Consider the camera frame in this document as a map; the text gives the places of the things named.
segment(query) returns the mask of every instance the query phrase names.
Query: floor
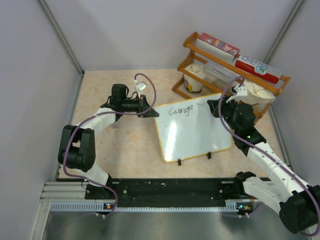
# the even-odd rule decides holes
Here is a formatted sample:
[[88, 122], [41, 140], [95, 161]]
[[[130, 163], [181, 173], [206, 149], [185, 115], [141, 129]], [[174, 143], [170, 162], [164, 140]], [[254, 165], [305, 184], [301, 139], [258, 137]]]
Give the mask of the floor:
[[[113, 84], [126, 84], [130, 89], [130, 96], [134, 91], [133, 79], [136, 73], [144, 73], [153, 81], [157, 91], [156, 106], [184, 99], [172, 91], [173, 85], [182, 76], [176, 69], [86, 71], [73, 124], [94, 114], [99, 106], [107, 101]], [[147, 83], [142, 76], [139, 79]], [[147, 101], [152, 103], [154, 94], [150, 84], [143, 94]], [[268, 112], [256, 124], [256, 128], [281, 158], [281, 150]], [[153, 118], [122, 116], [116, 127], [108, 127], [100, 133], [95, 144], [96, 161], [113, 178], [220, 178], [234, 177], [240, 171], [251, 171], [259, 177], [266, 176], [265, 172], [247, 159], [235, 145], [212, 154], [211, 159], [204, 155], [183, 160], [182, 166], [178, 166], [176, 162], [164, 162]], [[63, 170], [60, 172], [59, 177], [65, 178]]]

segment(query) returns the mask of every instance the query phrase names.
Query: wall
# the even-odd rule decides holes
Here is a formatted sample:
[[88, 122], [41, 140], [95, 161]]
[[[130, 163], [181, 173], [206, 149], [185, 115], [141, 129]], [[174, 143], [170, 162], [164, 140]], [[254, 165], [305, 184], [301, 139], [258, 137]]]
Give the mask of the wall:
[[207, 32], [263, 60], [294, 0], [46, 0], [85, 70], [176, 68]]
[[37, 1], [2, 1], [0, 22], [0, 233], [22, 240], [57, 169], [80, 79]]
[[298, 175], [320, 185], [320, 1], [306, 1], [270, 65], [292, 79], [275, 101], [290, 159]]

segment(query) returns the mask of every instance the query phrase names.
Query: whiteboard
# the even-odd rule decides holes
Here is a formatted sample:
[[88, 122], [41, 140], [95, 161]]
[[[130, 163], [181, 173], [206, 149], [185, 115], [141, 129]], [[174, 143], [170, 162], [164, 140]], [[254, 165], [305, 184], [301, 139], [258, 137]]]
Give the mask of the whiteboard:
[[219, 118], [212, 116], [207, 100], [218, 100], [221, 93], [201, 96], [155, 107], [155, 118], [162, 156], [176, 162], [231, 147], [231, 135]]

